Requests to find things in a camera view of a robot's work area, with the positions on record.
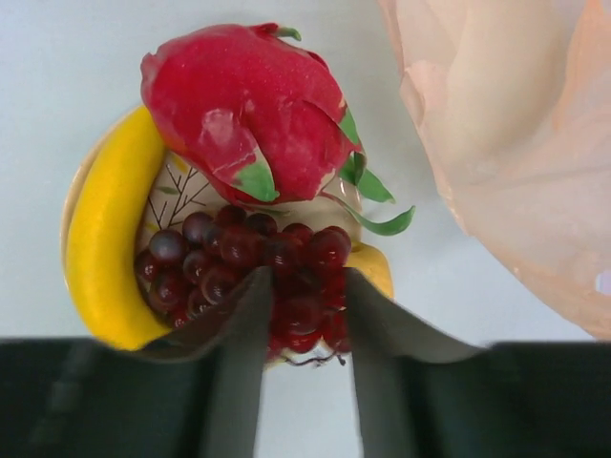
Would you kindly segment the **orange fake fruit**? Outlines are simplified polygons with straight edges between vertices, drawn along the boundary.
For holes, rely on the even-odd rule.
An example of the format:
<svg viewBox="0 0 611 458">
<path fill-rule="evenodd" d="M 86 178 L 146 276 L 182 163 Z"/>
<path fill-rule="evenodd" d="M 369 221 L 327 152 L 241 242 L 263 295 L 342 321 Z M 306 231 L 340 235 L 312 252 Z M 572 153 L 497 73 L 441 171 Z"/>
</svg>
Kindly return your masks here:
<svg viewBox="0 0 611 458">
<path fill-rule="evenodd" d="M 357 269 L 381 293 L 391 300 L 394 299 L 390 265 L 380 250 L 362 242 L 354 242 L 346 267 Z"/>
</svg>

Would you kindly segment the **translucent banana-print plastic bag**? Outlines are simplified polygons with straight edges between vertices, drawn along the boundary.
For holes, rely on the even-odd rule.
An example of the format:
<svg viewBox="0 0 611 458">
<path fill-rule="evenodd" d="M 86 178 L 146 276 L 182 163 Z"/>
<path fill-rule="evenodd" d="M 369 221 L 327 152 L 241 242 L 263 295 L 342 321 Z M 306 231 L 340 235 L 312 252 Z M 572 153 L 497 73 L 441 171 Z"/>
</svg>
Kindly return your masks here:
<svg viewBox="0 0 611 458">
<path fill-rule="evenodd" d="M 610 5 L 384 1 L 439 195 L 539 300 L 610 337 Z"/>
</svg>

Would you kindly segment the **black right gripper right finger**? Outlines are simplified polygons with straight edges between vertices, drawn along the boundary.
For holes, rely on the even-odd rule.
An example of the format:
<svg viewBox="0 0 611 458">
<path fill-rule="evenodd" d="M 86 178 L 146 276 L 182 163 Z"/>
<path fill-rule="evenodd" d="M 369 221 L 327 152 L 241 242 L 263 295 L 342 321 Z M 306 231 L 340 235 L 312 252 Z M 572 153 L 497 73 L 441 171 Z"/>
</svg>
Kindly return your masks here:
<svg viewBox="0 0 611 458">
<path fill-rule="evenodd" d="M 606 457 L 608 343 L 459 341 L 346 272 L 367 457 Z"/>
</svg>

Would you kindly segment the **dark red fake fruit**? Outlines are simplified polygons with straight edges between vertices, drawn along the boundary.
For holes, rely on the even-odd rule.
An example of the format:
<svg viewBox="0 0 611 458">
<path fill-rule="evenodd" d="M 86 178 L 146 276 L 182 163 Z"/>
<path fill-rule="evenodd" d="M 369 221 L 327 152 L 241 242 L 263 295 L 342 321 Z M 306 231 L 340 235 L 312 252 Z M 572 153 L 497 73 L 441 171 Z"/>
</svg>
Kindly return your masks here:
<svg viewBox="0 0 611 458">
<path fill-rule="evenodd" d="M 348 233 L 301 222 L 284 229 L 264 213 L 227 205 L 156 231 L 134 270 L 147 305 L 173 328 L 220 311 L 240 282 L 271 270 L 273 309 L 266 359 L 293 366 L 342 361 L 350 352 L 345 266 Z"/>
</svg>

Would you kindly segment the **yellow fake banana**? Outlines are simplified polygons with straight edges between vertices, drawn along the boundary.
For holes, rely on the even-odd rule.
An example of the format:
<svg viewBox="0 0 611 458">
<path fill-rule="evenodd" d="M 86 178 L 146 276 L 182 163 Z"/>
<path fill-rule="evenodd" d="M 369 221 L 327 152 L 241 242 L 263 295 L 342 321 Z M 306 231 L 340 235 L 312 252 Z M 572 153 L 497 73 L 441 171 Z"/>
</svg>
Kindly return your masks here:
<svg viewBox="0 0 611 458">
<path fill-rule="evenodd" d="M 140 106 L 106 136 L 85 176 L 66 237 L 65 278 L 90 332 L 136 351 L 163 336 L 134 271 L 137 232 L 165 145 Z"/>
</svg>

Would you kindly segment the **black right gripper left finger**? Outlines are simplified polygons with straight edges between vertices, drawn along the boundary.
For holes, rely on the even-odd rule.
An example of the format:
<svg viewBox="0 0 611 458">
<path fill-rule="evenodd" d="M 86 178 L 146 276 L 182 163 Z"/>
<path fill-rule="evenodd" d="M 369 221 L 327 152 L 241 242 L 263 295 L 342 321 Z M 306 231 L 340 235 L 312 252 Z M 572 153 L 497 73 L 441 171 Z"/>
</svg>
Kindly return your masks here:
<svg viewBox="0 0 611 458">
<path fill-rule="evenodd" d="M 271 272 L 136 352 L 91 339 L 1 342 L 5 457 L 250 457 Z"/>
</svg>

